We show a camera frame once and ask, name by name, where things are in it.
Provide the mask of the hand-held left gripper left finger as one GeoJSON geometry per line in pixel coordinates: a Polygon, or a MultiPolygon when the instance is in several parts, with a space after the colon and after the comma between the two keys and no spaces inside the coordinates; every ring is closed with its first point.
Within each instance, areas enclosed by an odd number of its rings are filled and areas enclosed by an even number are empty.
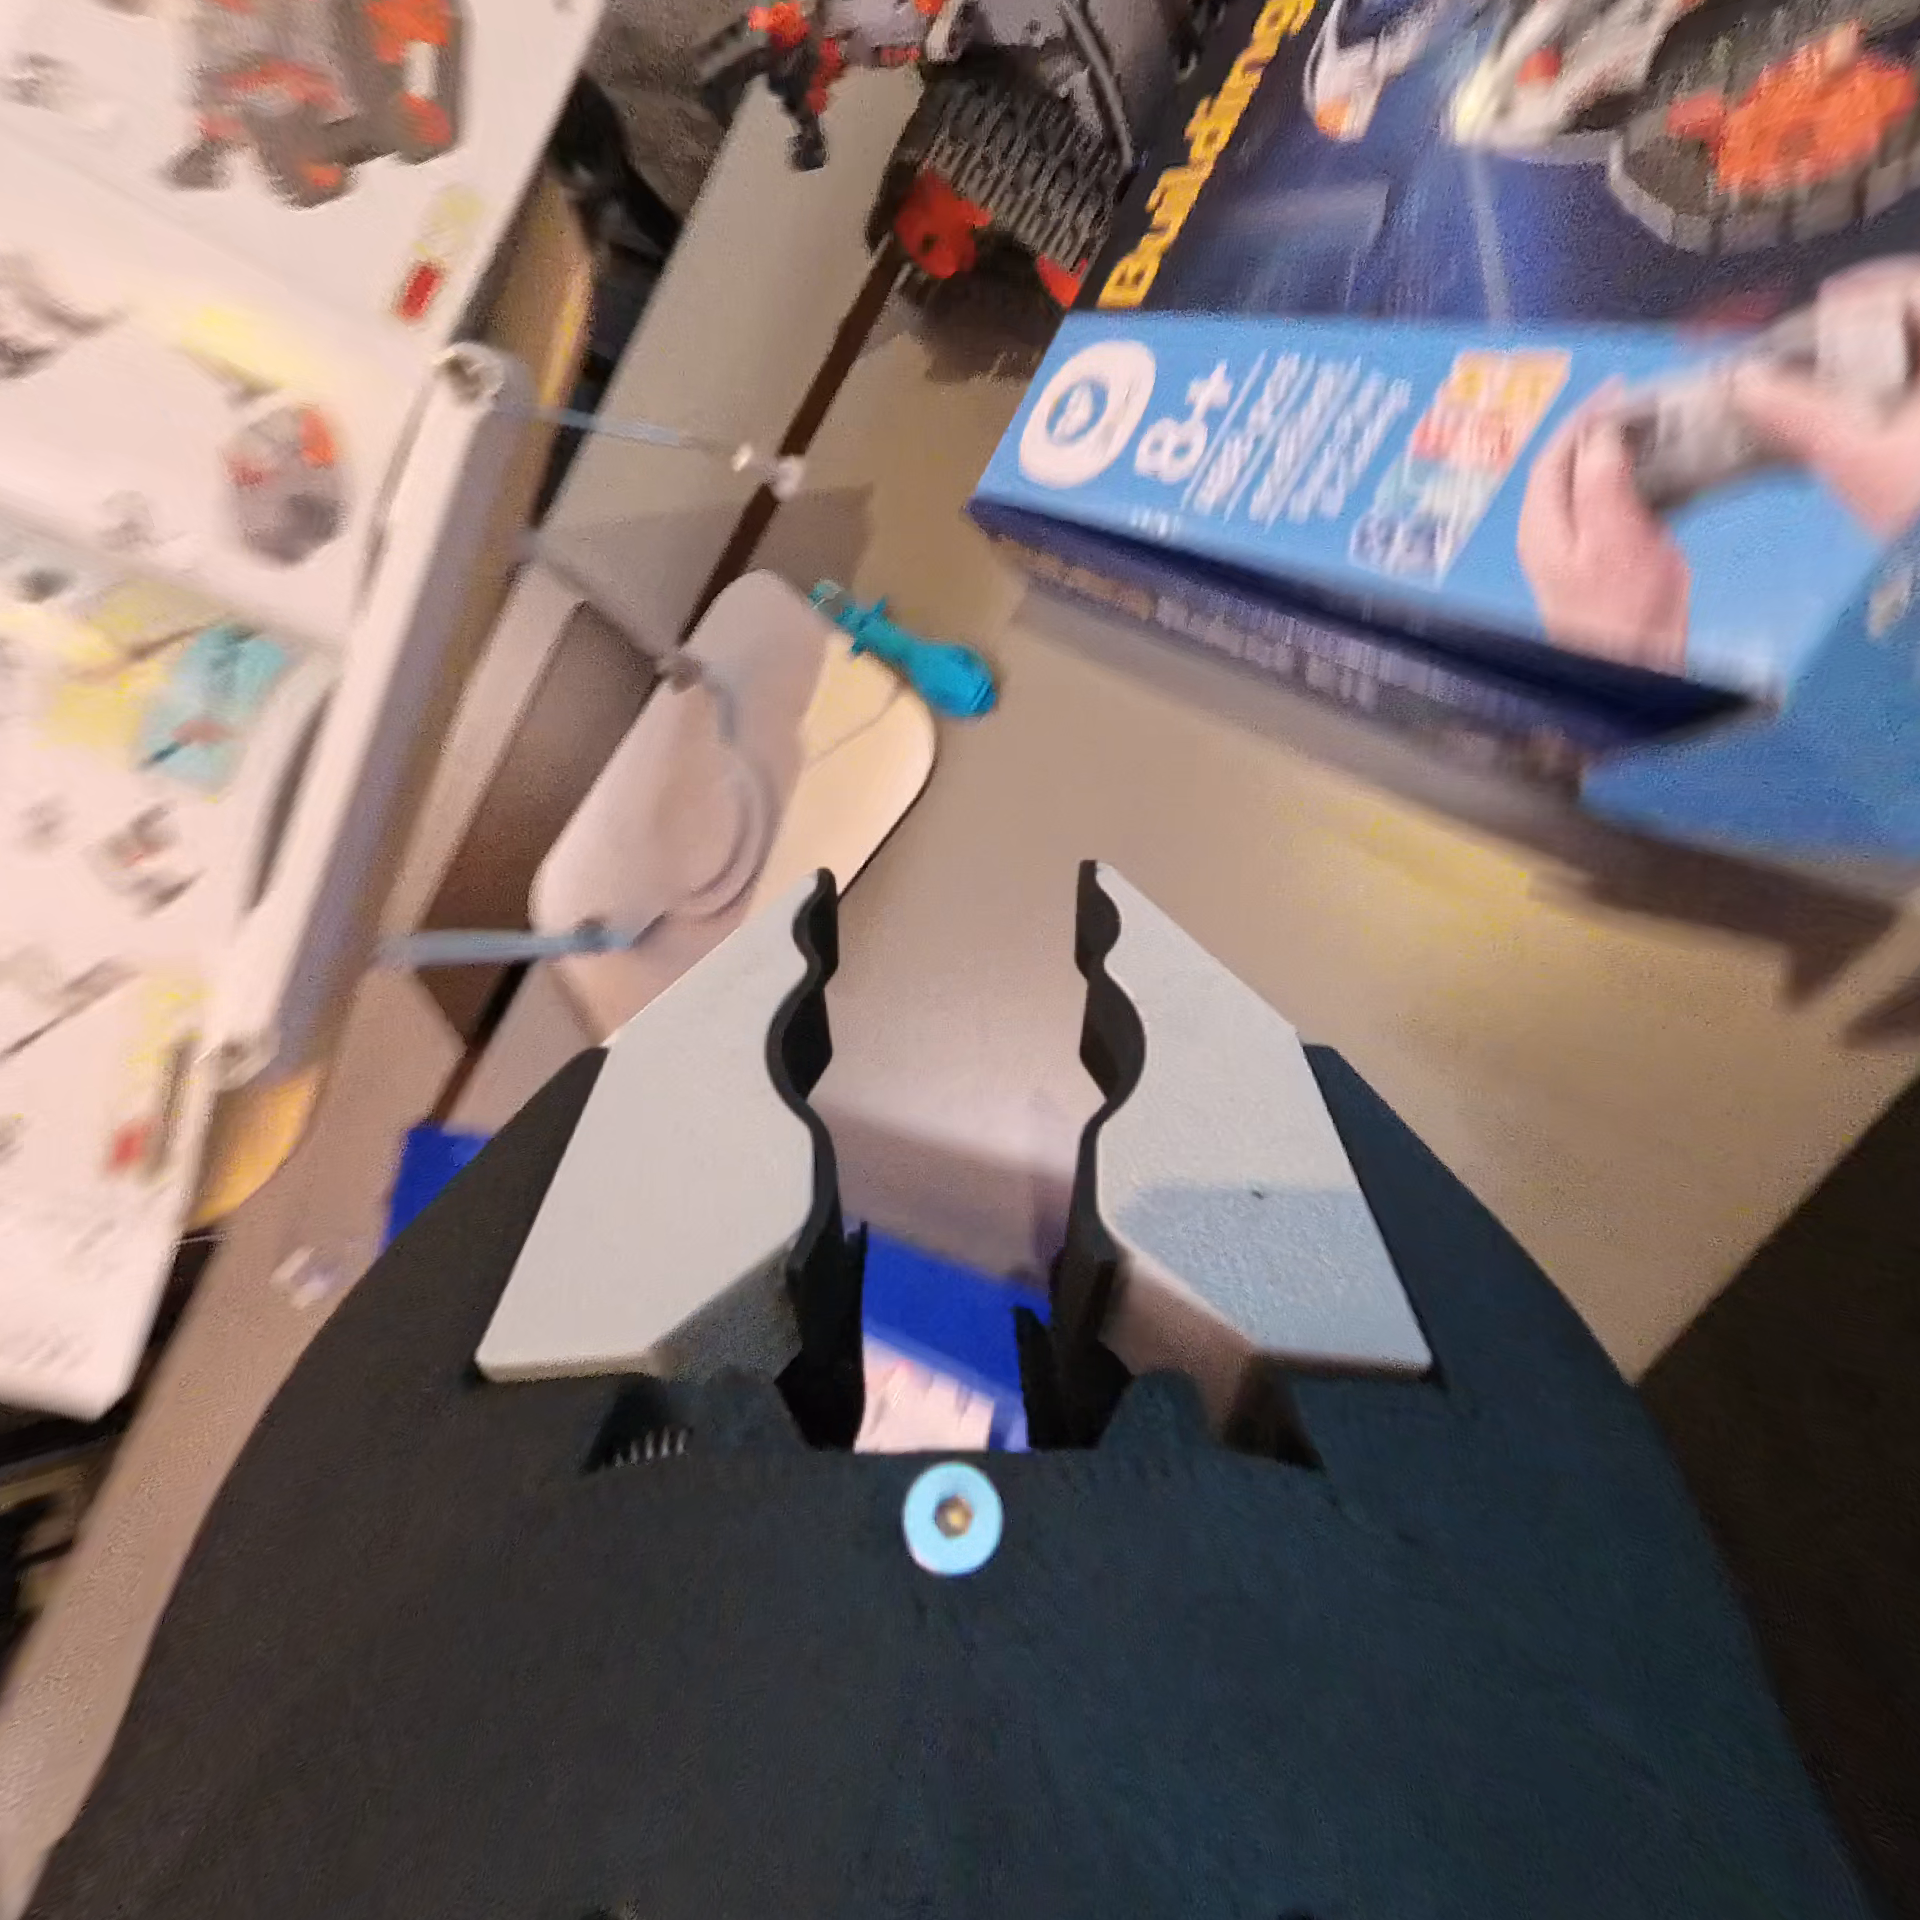
{"type": "Polygon", "coordinates": [[[817,867],[612,1032],[477,1338],[484,1380],[751,1374],[810,1444],[856,1442],[869,1230],[813,1105],[836,911],[817,867]]]}

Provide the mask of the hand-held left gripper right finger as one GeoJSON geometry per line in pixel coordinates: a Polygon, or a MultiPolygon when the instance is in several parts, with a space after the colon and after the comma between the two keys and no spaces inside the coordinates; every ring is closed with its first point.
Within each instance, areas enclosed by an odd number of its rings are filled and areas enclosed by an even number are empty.
{"type": "Polygon", "coordinates": [[[1129,1387],[1181,1380],[1241,1454],[1309,1454],[1297,1375],[1421,1380],[1431,1348],[1297,1026],[1087,859],[1072,1148],[1046,1319],[1017,1316],[1033,1449],[1096,1449],[1129,1387]]]}

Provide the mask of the blue plastic bin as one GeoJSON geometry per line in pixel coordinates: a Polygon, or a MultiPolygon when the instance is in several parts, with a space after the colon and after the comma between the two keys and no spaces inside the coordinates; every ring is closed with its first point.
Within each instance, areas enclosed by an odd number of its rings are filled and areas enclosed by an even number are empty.
{"type": "Polygon", "coordinates": [[[991,1380],[1000,1391],[1017,1391],[1026,1413],[1017,1348],[1021,1314],[1046,1321],[1046,1289],[981,1272],[902,1239],[869,1235],[862,1345],[873,1337],[944,1355],[955,1370],[965,1368],[991,1380]]]}

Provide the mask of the blue toy set box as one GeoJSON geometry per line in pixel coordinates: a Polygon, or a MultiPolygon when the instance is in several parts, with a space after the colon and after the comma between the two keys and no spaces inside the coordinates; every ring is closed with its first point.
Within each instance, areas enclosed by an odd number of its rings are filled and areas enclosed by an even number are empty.
{"type": "Polygon", "coordinates": [[[1264,2],[969,499],[1619,828],[1917,870],[1917,4],[1264,2]]]}

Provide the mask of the white plastic parts bag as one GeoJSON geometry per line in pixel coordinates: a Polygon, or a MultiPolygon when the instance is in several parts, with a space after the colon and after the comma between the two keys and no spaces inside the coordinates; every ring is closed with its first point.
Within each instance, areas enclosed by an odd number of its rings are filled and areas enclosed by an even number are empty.
{"type": "Polygon", "coordinates": [[[1017,1391],[944,1355],[929,1355],[869,1337],[862,1348],[859,1454],[959,1454],[1026,1450],[1026,1413],[1017,1391]]]}

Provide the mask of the white book stand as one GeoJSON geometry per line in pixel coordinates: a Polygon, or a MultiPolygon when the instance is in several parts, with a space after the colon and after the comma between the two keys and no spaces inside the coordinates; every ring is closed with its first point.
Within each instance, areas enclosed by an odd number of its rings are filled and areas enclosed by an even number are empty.
{"type": "Polygon", "coordinates": [[[784,502],[803,482],[798,459],[767,459],[741,441],[653,420],[610,420],[531,402],[525,374],[511,355],[481,344],[445,348],[422,387],[402,456],[392,466],[380,512],[372,520],[362,605],[346,664],[301,711],[301,732],[275,783],[275,813],[258,841],[255,900],[241,917],[216,987],[206,996],[204,1042],[211,1085],[222,1095],[252,1079],[278,1079],[306,1069],[366,969],[531,969],[586,963],[645,951],[666,927],[724,920],[773,891],[794,862],[794,832],[813,832],[819,864],[850,881],[883,844],[896,816],[873,818],[862,848],[832,832],[850,832],[850,816],[826,813],[806,798],[813,779],[827,798],[832,779],[850,773],[850,749],[873,729],[913,722],[931,745],[929,707],[896,678],[889,697],[826,745],[794,747],[794,782],[778,782],[778,747],[754,739],[757,711],[770,707],[770,667],[727,655],[727,634],[783,634],[773,660],[813,664],[817,696],[832,671],[849,671],[849,640],[821,611],[773,575],[735,576],[709,602],[696,638],[653,645],[635,615],[616,608],[612,586],[593,581],[557,545],[528,542],[502,619],[554,605],[567,619],[594,611],[619,627],[656,671],[656,693],[640,727],[659,714],[691,736],[712,739],[712,798],[696,806],[712,844],[704,864],[684,852],[672,864],[653,852],[645,881],[635,852],[616,849],[616,874],[581,900],[573,917],[523,927],[415,927],[372,941],[377,881],[389,874],[389,839],[418,828],[441,801],[415,796],[422,773],[455,773],[455,747],[441,757],[431,703],[445,693],[449,658],[481,569],[507,555],[484,513],[507,486],[507,463],[523,425],[581,425],[589,437],[688,450],[754,471],[784,502]]]}

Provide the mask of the teal plastic tool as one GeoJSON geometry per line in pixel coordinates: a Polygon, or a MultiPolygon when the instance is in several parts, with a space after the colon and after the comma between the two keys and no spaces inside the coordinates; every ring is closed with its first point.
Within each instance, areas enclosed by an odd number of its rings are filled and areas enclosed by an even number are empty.
{"type": "Polygon", "coordinates": [[[929,711],[974,722],[998,710],[988,660],[959,640],[929,638],[899,622],[885,598],[859,598],[836,581],[817,581],[807,602],[849,640],[850,658],[885,667],[929,711]]]}

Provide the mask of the toy instruction booklet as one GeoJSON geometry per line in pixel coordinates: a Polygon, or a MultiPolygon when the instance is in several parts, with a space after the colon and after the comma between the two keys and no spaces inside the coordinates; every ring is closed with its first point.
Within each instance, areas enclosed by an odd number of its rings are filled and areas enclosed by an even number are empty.
{"type": "Polygon", "coordinates": [[[489,336],[602,2],[4,4],[4,1015],[188,980],[229,1078],[369,944],[521,513],[489,336]]]}

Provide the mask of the tracked toy robot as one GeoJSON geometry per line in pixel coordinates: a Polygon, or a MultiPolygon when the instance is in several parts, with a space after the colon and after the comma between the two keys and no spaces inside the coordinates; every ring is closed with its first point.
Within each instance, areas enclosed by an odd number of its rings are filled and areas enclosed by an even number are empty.
{"type": "Polygon", "coordinates": [[[1141,148],[1186,81],[1217,2],[754,2],[706,37],[696,81],[731,124],[760,83],[790,164],[827,160],[827,98],[908,72],[918,106],[865,239],[922,313],[1028,328],[1072,308],[1141,148]]]}

